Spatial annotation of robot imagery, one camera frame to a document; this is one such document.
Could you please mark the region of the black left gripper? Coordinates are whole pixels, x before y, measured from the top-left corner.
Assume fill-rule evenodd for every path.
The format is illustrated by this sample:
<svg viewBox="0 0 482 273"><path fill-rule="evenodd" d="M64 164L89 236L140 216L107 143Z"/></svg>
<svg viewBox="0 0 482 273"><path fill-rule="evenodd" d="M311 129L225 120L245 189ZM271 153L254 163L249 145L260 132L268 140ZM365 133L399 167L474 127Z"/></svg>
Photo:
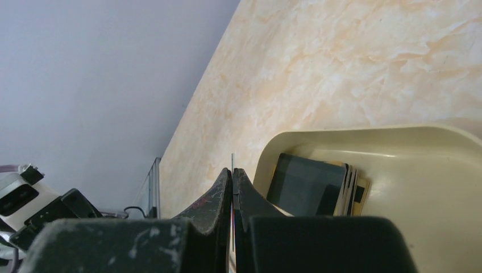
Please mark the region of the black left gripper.
<svg viewBox="0 0 482 273"><path fill-rule="evenodd" d="M20 229L10 236L9 244L27 251L37 235L50 222L59 219L102 217L101 212L78 189L73 188L22 221Z"/></svg>

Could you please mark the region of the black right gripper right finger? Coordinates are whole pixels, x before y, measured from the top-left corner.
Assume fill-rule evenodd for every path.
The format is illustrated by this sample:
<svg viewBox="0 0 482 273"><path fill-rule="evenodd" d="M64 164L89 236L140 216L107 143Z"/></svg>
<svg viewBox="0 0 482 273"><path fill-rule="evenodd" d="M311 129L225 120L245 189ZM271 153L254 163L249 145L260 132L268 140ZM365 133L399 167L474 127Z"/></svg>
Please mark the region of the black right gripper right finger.
<svg viewBox="0 0 482 273"><path fill-rule="evenodd" d="M232 173L237 272L416 272L402 234L386 218L286 216Z"/></svg>

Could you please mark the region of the black credit card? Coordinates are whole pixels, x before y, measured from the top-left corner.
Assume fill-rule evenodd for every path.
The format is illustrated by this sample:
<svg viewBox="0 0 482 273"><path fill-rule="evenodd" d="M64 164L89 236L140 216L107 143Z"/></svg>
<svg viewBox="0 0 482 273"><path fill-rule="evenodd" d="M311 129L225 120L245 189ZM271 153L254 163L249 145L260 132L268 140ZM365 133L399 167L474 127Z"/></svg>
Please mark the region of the black credit card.
<svg viewBox="0 0 482 273"><path fill-rule="evenodd" d="M293 216L333 216L348 165L280 154L267 200Z"/></svg>

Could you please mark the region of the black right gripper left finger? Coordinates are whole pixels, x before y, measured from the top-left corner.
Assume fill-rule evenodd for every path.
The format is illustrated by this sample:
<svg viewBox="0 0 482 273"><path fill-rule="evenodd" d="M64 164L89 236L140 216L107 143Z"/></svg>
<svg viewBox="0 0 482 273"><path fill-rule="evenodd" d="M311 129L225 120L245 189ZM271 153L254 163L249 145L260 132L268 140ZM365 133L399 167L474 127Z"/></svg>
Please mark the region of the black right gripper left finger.
<svg viewBox="0 0 482 273"><path fill-rule="evenodd" d="M21 272L227 272L232 177L170 219L60 219L34 240Z"/></svg>

